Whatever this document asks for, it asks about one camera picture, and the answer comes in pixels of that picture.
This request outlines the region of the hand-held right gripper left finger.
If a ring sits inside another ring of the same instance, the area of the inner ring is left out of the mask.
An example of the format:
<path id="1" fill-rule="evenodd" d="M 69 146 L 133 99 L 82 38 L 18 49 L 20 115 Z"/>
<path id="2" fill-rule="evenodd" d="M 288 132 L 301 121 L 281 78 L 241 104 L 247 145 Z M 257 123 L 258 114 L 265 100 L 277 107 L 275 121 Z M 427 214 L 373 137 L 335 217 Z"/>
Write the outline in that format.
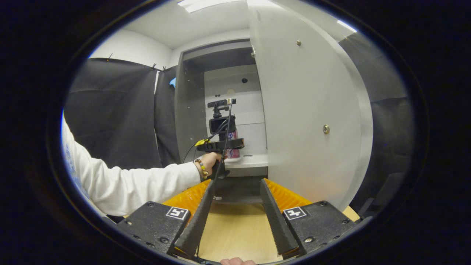
<path id="1" fill-rule="evenodd" d="M 214 195 L 207 180 L 165 203 L 148 201 L 117 224 L 135 243 L 162 255 L 193 258 L 205 230 Z"/>

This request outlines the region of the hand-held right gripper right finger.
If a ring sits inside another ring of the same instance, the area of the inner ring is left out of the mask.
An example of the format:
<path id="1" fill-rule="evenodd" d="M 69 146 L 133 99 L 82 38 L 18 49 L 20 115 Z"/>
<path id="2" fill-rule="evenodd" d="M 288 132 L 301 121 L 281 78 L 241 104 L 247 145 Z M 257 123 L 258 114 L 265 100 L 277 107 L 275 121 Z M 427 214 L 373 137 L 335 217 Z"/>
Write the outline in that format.
<path id="1" fill-rule="evenodd" d="M 260 181 L 260 196 L 276 251 L 284 260 L 315 255 L 358 226 L 358 220 L 326 200 L 311 202 L 266 178 Z"/>

